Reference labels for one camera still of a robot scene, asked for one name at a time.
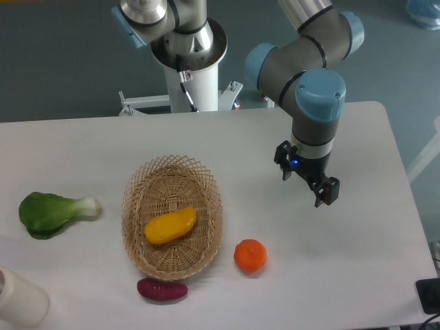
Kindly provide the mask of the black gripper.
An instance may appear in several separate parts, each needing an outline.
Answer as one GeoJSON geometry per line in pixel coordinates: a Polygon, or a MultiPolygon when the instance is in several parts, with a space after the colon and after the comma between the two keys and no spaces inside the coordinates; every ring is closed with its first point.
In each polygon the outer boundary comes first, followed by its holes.
{"type": "Polygon", "coordinates": [[[309,159],[299,156],[297,150],[298,148],[287,140],[276,147],[274,162],[283,172],[283,181],[287,181],[292,173],[296,172],[311,186],[316,196],[314,206],[330,206],[339,197],[340,192],[340,180],[325,175],[330,154],[309,159]]]}

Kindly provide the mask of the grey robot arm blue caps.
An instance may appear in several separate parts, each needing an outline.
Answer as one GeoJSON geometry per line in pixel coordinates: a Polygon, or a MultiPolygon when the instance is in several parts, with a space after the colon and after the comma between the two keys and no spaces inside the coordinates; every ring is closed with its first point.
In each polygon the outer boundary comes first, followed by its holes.
{"type": "MultiPolygon", "coordinates": [[[[281,1],[298,33],[285,47],[257,45],[244,64],[245,77],[292,118],[291,137],[274,161],[283,178],[302,177],[316,205],[332,204],[340,182],[325,170],[344,108],[346,85],[332,67],[364,40],[362,22],[330,1],[281,1]]],[[[226,55],[223,28],[205,1],[120,1],[112,14],[136,47],[149,46],[164,69],[172,112],[217,111],[218,66],[226,55]]]]}

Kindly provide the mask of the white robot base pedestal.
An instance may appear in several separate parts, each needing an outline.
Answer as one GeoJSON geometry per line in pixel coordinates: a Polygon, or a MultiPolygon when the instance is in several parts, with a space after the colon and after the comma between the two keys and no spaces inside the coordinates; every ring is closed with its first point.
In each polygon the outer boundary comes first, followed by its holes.
{"type": "Polygon", "coordinates": [[[238,109],[243,84],[233,80],[219,88],[219,63],[228,49],[223,28],[208,18],[190,34],[171,31],[151,41],[155,60],[163,67],[168,93],[160,96],[126,98],[120,91],[121,116],[140,109],[169,106],[173,113],[231,111],[238,109]]]}

